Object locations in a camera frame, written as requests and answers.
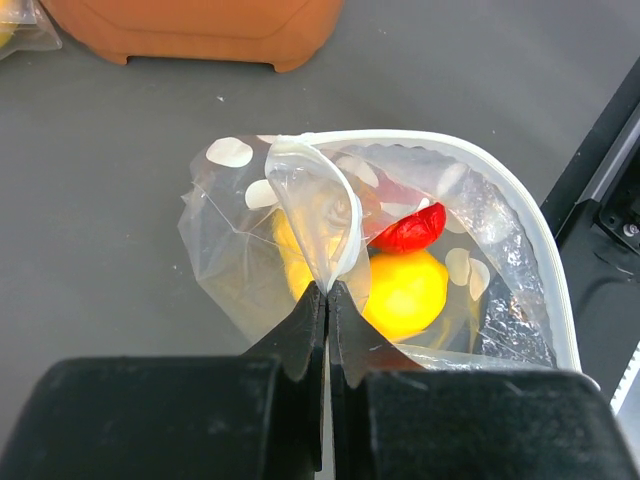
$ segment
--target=yellow object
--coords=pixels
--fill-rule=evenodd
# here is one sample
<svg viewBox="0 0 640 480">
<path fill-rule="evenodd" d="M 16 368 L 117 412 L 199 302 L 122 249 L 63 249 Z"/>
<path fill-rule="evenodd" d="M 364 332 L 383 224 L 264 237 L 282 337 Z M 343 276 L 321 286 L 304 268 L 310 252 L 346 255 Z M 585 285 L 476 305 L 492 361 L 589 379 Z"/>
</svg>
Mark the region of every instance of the yellow object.
<svg viewBox="0 0 640 480">
<path fill-rule="evenodd" d="M 378 254 L 363 316 L 390 341 L 420 333 L 444 308 L 448 281 L 446 267 L 424 250 Z"/>
<path fill-rule="evenodd" d="M 302 250 L 282 210 L 273 214 L 273 239 L 278 245 L 284 262 L 284 274 L 293 298 L 297 302 L 313 280 L 311 270 L 302 255 Z"/>
<path fill-rule="evenodd" d="M 0 0 L 0 48 L 4 47 L 11 39 L 13 31 L 18 27 L 17 23 L 3 22 L 7 18 L 9 10 L 15 9 L 16 0 Z"/>
</svg>

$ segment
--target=screw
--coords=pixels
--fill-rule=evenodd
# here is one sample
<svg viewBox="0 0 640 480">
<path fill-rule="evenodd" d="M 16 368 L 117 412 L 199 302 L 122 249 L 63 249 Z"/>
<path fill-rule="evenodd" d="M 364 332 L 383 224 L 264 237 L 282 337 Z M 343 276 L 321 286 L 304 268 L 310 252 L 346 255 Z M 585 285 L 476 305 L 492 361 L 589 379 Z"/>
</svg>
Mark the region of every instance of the screw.
<svg viewBox="0 0 640 480">
<path fill-rule="evenodd" d="M 633 223 L 628 223 L 624 227 L 622 227 L 622 231 L 627 237 L 633 237 L 640 233 L 640 228 Z"/>
</svg>

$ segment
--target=orange container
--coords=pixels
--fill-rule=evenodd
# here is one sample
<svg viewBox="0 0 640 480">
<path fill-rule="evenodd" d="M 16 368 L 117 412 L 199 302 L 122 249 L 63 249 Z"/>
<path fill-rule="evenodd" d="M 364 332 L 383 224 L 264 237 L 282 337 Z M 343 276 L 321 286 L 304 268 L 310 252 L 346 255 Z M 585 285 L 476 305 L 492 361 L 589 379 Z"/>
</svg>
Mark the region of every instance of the orange container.
<svg viewBox="0 0 640 480">
<path fill-rule="evenodd" d="M 185 57 L 293 70 L 333 32 L 343 0 L 42 0 L 101 57 Z"/>
</svg>

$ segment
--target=plastic bag with yellow object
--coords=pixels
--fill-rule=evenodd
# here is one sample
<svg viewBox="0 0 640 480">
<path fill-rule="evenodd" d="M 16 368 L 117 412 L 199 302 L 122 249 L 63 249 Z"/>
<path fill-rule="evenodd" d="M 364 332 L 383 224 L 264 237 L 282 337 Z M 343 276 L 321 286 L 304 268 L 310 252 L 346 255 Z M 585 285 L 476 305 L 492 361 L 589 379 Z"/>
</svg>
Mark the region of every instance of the plastic bag with yellow object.
<svg viewBox="0 0 640 480">
<path fill-rule="evenodd" d="M 427 368 L 580 370 L 559 255 L 535 202 L 495 158 L 426 132 L 213 142 L 193 161 L 179 229 L 198 282 L 251 341 L 314 279 Z M 440 202 L 447 225 L 404 255 L 368 248 Z"/>
<path fill-rule="evenodd" d="M 0 60 L 18 50 L 62 46 L 37 0 L 0 0 Z"/>
</svg>

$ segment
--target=red pepper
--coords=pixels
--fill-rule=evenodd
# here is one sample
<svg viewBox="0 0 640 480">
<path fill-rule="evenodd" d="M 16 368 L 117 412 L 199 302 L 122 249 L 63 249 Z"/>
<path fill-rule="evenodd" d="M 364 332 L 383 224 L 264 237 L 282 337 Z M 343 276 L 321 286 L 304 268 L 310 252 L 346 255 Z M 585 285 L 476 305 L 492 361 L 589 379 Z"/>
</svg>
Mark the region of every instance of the red pepper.
<svg viewBox="0 0 640 480">
<path fill-rule="evenodd" d="M 444 206 L 434 203 L 387 227 L 370 245 L 387 253 L 423 250 L 438 239 L 446 220 Z"/>
</svg>

